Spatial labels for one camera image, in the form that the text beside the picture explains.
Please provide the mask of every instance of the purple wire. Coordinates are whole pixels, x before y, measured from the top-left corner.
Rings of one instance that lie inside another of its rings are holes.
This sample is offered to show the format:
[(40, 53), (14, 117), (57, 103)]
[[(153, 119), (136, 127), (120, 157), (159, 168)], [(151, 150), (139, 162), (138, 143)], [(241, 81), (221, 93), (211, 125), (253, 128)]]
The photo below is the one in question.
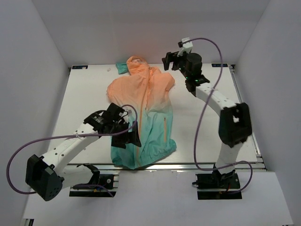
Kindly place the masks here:
[(129, 128), (127, 128), (126, 130), (124, 131), (121, 131), (121, 132), (118, 132), (118, 133), (111, 133), (111, 134), (90, 134), (90, 133), (87, 133), (87, 134), (78, 134), (78, 135), (63, 135), (63, 136), (56, 136), (56, 137), (45, 137), (45, 138), (40, 138), (40, 139), (36, 139), (36, 140), (33, 140), (31, 142), (28, 142), (27, 144), (21, 146), (18, 150), (15, 151), (15, 153), (13, 153), (13, 155), (10, 157), (9, 161), (8, 161), (8, 164), (7, 164), (7, 167), (6, 167), (6, 179), (8, 180), (8, 184), (9, 186), (17, 193), (20, 193), (20, 194), (35, 194), (36, 192), (23, 192), (23, 191), (20, 191), (19, 189), (17, 189), (13, 183), (11, 182), (11, 179), (10, 179), (10, 175), (9, 175), (9, 168), (10, 168), (10, 165), (11, 165), (11, 162), (13, 161), (13, 159), (15, 158), (15, 156), (25, 147), (29, 146), (29, 145), (32, 145), (34, 143), (37, 143), (37, 142), (40, 142), (40, 141), (45, 141), (45, 140), (54, 140), (54, 139), (63, 139), (63, 138), (76, 138), (76, 137), (99, 137), (99, 136), (102, 136), (102, 137), (108, 137), (108, 136), (117, 136), (117, 135), (120, 135), (120, 134), (123, 134), (123, 133), (126, 133), (128, 132), (130, 129), (132, 129), (136, 124), (137, 124), (137, 120), (138, 120), (138, 113), (136, 111), (136, 109), (132, 106), (132, 105), (123, 105), (123, 107), (131, 107), (134, 112), (135, 112), (135, 121), (133, 122), (133, 125), (130, 126)]
[(101, 189), (105, 190), (107, 193), (109, 193), (110, 196), (114, 197), (113, 194), (104, 186), (102, 185), (86, 185), (86, 184), (78, 184), (76, 186), (80, 186), (80, 187), (100, 187)]
[(250, 184), (250, 182), (251, 182), (251, 180), (252, 180), (252, 177), (253, 177), (253, 167), (252, 167), (252, 165), (251, 165), (249, 162), (247, 162), (247, 161), (238, 161), (238, 162), (235, 162), (235, 163), (233, 163), (233, 164), (229, 164), (229, 165), (226, 165), (226, 166), (217, 167), (217, 168), (215, 168), (215, 169), (205, 169), (205, 168), (201, 168), (201, 167), (198, 165), (198, 161), (197, 161), (197, 140), (198, 140), (198, 131), (199, 131), (199, 128), (200, 128), (200, 126), (201, 126), (201, 122), (202, 122), (202, 120), (203, 120), (205, 110), (206, 110), (206, 108), (207, 108), (207, 106), (208, 106), (208, 104), (209, 104), (209, 100), (210, 100), (210, 98), (211, 98), (211, 96), (212, 96), (212, 94), (213, 94), (213, 92), (214, 92), (214, 89), (216, 88), (217, 84), (219, 83), (219, 81), (220, 81), (220, 79), (221, 79), (221, 77), (222, 77), (222, 69), (223, 69), (223, 66), (222, 66), (222, 65), (223, 65), (223, 60), (222, 60), (222, 53), (221, 53), (220, 48), (217, 46), (217, 44), (216, 44), (214, 41), (212, 41), (212, 40), (210, 40), (210, 39), (207, 39), (207, 38), (194, 38), (194, 39), (190, 39), (190, 40), (184, 41), (184, 42), (182, 42), (182, 44), (185, 44), (185, 43), (191, 42), (191, 41), (195, 41), (195, 40), (206, 40), (206, 41), (209, 41), (209, 42), (211, 42), (212, 44), (215, 45), (215, 47), (217, 48), (217, 51), (218, 51), (218, 53), (219, 53), (219, 55), (220, 55), (221, 70), (220, 70), (220, 74), (219, 74), (219, 76), (218, 76), (218, 78), (217, 78), (216, 83), (213, 85), (213, 88), (211, 89), (211, 91), (210, 91), (210, 93), (209, 93), (209, 95), (208, 95), (208, 97), (207, 97), (207, 100), (205, 101), (205, 106), (203, 107), (202, 112), (201, 112), (201, 115), (200, 115), (199, 120), (198, 120), (197, 131), (196, 131), (196, 134), (195, 134), (195, 137), (194, 137), (194, 144), (193, 144), (193, 159), (194, 159), (194, 163), (195, 163), (196, 167), (197, 167), (199, 170), (202, 170), (202, 171), (220, 170), (220, 169), (224, 169), (224, 168), (227, 168), (227, 167), (230, 167), (230, 166), (234, 166), (234, 165), (238, 165), (238, 164), (243, 164), (243, 163), (248, 164), (248, 165), (250, 166), (250, 170), (251, 170), (250, 178), (249, 178), (248, 182), (246, 183), (246, 185), (245, 185), (243, 188), (241, 188), (241, 189), (239, 189), (239, 190), (237, 190), (237, 191), (231, 192), (232, 194), (235, 194), (235, 193), (238, 193), (238, 192), (243, 191), (243, 190)]

